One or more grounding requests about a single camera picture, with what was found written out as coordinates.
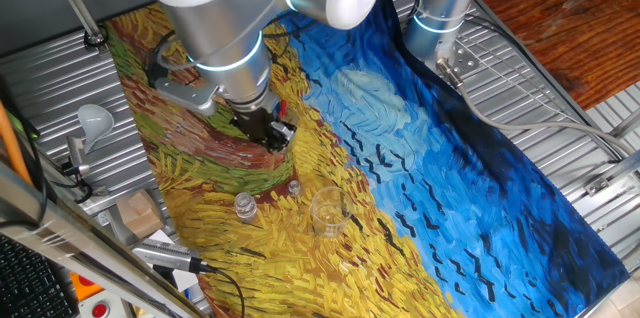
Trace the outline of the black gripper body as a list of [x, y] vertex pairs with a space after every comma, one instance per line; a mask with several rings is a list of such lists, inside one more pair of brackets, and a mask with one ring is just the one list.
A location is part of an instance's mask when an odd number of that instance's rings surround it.
[[278, 120], [279, 104], [272, 108], [258, 108], [253, 111], [234, 111], [233, 125], [252, 142], [276, 142], [280, 136], [271, 123]]

